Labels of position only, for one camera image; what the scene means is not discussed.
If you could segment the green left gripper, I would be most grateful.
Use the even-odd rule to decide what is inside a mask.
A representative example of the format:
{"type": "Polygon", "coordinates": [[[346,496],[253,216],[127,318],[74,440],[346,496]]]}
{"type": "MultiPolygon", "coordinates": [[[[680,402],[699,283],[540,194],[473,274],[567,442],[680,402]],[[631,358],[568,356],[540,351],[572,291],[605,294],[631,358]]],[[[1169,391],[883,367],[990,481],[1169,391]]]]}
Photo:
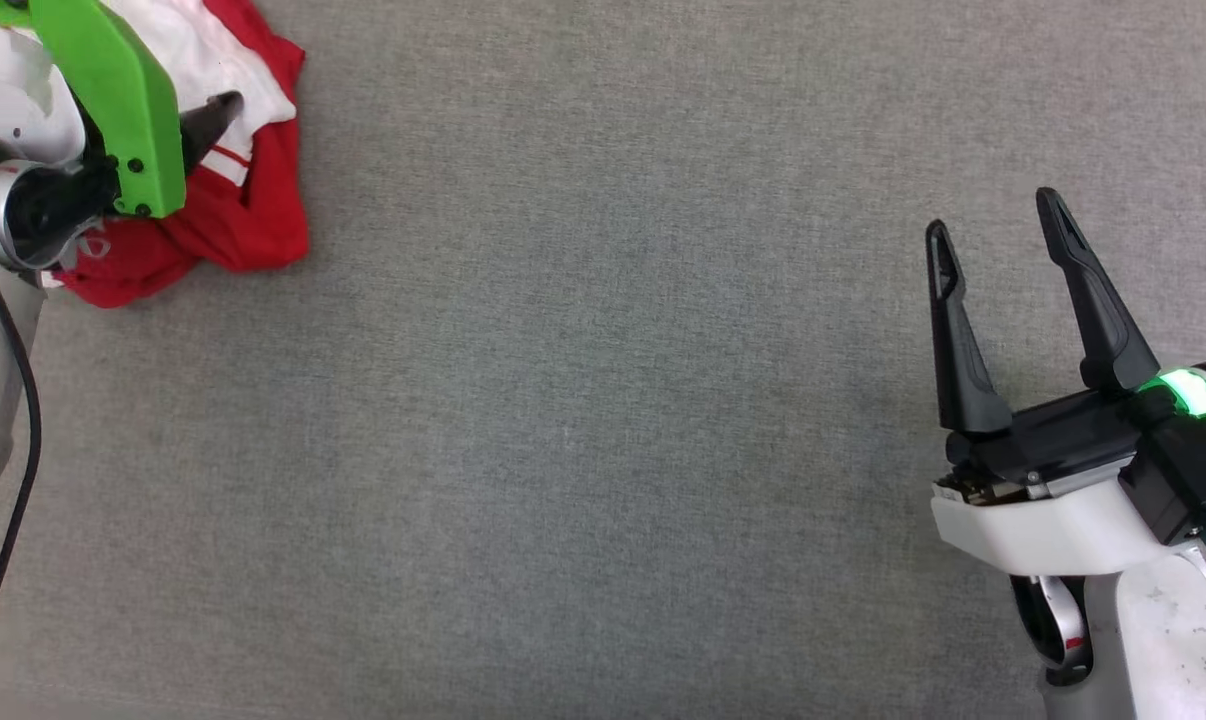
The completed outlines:
{"type": "Polygon", "coordinates": [[[105,154],[119,163],[115,207],[164,218],[186,200],[186,174],[242,111],[238,90],[182,111],[164,68],[103,0],[0,0],[0,27],[30,29],[59,69],[105,154]]]}

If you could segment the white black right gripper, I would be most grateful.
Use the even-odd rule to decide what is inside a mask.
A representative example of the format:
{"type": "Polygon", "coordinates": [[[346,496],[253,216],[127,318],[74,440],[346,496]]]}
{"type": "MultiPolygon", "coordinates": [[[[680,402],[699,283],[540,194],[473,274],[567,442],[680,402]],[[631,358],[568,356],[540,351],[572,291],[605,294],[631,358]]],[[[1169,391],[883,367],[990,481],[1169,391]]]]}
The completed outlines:
{"type": "Polygon", "coordinates": [[[926,229],[938,421],[950,472],[935,482],[937,532],[952,548],[1013,576],[1100,576],[1163,560],[1160,542],[1120,478],[1138,441],[1132,396],[1160,371],[1091,242],[1060,192],[1034,195],[1050,261],[1061,269],[1089,390],[1011,411],[964,306],[967,282],[949,228],[926,229]]]}

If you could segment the red and white jersey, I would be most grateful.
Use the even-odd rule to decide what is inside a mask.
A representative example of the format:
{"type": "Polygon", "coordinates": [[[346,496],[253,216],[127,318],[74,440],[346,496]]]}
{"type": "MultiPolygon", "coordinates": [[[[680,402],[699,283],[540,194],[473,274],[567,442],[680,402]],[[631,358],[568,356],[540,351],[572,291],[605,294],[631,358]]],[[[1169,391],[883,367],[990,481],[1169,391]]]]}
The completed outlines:
{"type": "Polygon", "coordinates": [[[200,263],[264,273],[300,261],[309,222],[300,192],[297,83],[305,54],[254,0],[103,0],[172,82],[178,109],[238,92],[242,110],[163,219],[104,219],[74,267],[51,273],[83,302],[121,308],[154,295],[200,263]]]}

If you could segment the grey fabric sofa cushion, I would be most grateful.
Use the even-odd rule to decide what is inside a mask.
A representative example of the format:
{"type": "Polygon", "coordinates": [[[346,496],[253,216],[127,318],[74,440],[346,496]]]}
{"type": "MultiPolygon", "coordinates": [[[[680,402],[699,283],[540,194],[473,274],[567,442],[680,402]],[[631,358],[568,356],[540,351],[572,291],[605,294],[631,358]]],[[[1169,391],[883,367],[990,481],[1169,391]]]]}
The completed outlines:
{"type": "Polygon", "coordinates": [[[1082,387],[1034,192],[1206,361],[1206,0],[257,0],[311,246],[51,295],[0,720],[1043,720],[941,542],[929,222],[1082,387]]]}

